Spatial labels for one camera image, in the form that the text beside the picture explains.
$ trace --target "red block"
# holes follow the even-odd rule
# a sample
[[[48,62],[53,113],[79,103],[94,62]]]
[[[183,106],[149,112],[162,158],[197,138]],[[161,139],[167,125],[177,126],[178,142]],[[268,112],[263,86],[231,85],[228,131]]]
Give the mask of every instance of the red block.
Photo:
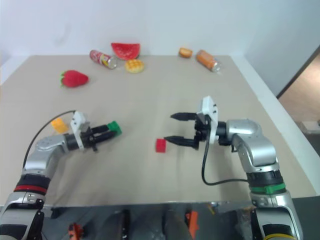
[[[157,153],[165,153],[166,152],[166,140],[158,138],[155,142],[155,151]]]

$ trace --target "can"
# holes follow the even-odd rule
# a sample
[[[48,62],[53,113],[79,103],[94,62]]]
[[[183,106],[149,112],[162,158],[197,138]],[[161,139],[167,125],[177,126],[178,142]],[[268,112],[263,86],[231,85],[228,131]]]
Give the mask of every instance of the can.
[[[196,54],[196,59],[212,72],[218,72],[220,70],[221,64],[214,58],[214,56],[207,53],[205,50],[200,50]]]
[[[91,50],[89,55],[92,61],[109,69],[115,69],[117,66],[117,59],[113,56],[109,56],[97,50]]]

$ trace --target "toy watermelon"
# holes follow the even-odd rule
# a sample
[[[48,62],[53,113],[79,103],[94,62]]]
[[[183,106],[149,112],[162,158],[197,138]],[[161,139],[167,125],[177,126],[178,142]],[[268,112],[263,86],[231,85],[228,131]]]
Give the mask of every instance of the toy watermelon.
[[[84,75],[81,72],[75,71],[75,70],[68,70],[61,74],[61,85],[69,87],[69,88],[75,88],[80,85],[84,85],[89,81],[89,78],[87,75]]]
[[[140,53],[139,43],[116,43],[112,42],[111,47],[115,55],[122,60],[136,59]]]

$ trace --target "red can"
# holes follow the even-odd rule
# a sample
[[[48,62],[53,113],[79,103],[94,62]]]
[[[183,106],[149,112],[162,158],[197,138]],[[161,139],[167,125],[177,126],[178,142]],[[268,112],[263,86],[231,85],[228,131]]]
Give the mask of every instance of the red can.
[[[113,56],[109,56],[97,50],[91,50],[89,55],[92,61],[109,69],[115,69],[117,66],[117,59]]]

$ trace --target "table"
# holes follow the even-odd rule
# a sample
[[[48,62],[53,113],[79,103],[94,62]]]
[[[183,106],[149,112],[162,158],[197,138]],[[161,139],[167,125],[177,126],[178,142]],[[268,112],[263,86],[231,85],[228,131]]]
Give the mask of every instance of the table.
[[[202,182],[203,143],[198,151],[168,143],[166,153],[155,152],[157,138],[193,137],[193,122],[180,122],[170,115],[196,112],[208,95],[217,103],[221,121],[249,118],[259,122],[275,145],[291,195],[314,196],[297,159],[232,59],[218,58],[223,67],[212,73],[194,59],[141,56],[144,72],[130,74],[123,62],[110,70],[84,55],[30,57],[1,86],[0,205],[20,178],[34,134],[51,117],[73,109],[85,112],[93,127],[115,120],[123,133],[100,144],[98,153],[74,151],[62,159],[46,195],[48,205],[248,200],[247,183],[206,186]],[[90,82],[73,89],[60,87],[65,70],[78,70]],[[49,126],[40,137],[53,133]],[[210,182],[246,177],[237,153],[218,144],[209,149],[205,175]]]

